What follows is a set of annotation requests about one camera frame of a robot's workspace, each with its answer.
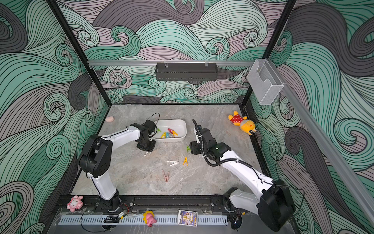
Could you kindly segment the pink clothespin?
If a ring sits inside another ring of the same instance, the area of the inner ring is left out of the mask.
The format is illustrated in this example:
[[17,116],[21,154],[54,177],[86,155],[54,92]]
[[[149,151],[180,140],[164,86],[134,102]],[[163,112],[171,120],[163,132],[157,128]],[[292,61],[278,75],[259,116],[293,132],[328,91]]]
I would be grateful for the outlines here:
[[165,171],[162,169],[162,173],[163,173],[163,177],[164,177],[165,182],[168,182],[168,180],[169,180],[169,172],[165,172]]

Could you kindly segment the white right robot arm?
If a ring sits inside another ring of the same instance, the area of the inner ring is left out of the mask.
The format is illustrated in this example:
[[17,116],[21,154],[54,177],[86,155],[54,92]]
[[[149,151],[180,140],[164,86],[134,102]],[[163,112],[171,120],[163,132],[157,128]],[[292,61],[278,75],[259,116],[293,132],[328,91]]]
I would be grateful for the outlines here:
[[227,208],[256,214],[269,229],[278,232],[296,210],[290,187],[281,179],[274,180],[243,161],[227,144],[218,143],[209,129],[197,125],[194,134],[196,140],[190,143],[191,153],[202,155],[211,167],[227,169],[251,191],[247,193],[232,188],[226,193]]

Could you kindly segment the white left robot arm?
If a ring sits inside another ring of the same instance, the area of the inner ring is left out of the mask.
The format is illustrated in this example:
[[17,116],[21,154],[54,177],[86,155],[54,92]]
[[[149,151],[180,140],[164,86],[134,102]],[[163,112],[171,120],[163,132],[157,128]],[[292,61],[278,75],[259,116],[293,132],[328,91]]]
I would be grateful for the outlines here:
[[120,207],[119,191],[116,189],[108,172],[112,153],[115,149],[136,142],[141,151],[152,152],[156,141],[152,139],[157,133],[157,125],[147,120],[143,124],[134,123],[126,129],[111,135],[91,135],[84,144],[79,156],[79,166],[86,173],[100,198],[100,204],[109,212]]

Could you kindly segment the orange clothespin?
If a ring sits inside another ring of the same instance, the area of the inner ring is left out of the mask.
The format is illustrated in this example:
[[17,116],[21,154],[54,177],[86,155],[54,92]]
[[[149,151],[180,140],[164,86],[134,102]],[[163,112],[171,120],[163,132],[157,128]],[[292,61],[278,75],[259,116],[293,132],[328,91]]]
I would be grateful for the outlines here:
[[187,158],[187,157],[184,158],[183,165],[186,165],[186,166],[189,165],[189,162],[188,162],[188,158]]

